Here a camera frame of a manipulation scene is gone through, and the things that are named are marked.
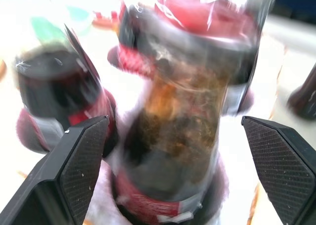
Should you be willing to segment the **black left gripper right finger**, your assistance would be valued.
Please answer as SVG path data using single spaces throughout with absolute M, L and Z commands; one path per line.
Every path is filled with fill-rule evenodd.
M 316 150 L 293 128 L 243 116 L 259 180 L 283 225 L 316 225 Z

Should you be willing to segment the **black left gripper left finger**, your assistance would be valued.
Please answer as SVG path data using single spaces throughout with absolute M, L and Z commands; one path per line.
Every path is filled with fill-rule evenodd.
M 0 225 L 83 225 L 109 125 L 98 116 L 70 127 L 0 213 Z

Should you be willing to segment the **cola bottle with red label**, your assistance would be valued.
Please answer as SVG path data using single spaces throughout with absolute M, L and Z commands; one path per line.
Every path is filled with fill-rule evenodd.
M 316 63 L 304 83 L 291 93 L 287 105 L 298 117 L 316 120 Z
M 222 195 L 220 119 L 249 92 L 275 0 L 122 0 L 118 66 L 148 79 L 113 181 L 135 225 L 191 225 Z
M 69 28 L 61 38 L 19 55 L 15 70 L 24 105 L 17 121 L 23 146 L 46 154 L 69 127 L 105 115 L 103 157 L 111 153 L 118 141 L 115 99 Z

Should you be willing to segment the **green and white packet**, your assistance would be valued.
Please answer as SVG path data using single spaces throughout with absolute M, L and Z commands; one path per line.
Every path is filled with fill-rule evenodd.
M 64 42 L 67 38 L 66 28 L 75 36 L 85 35 L 89 31 L 92 21 L 92 13 L 76 6 L 66 6 L 62 10 L 51 8 L 30 17 L 35 37 L 40 43 Z

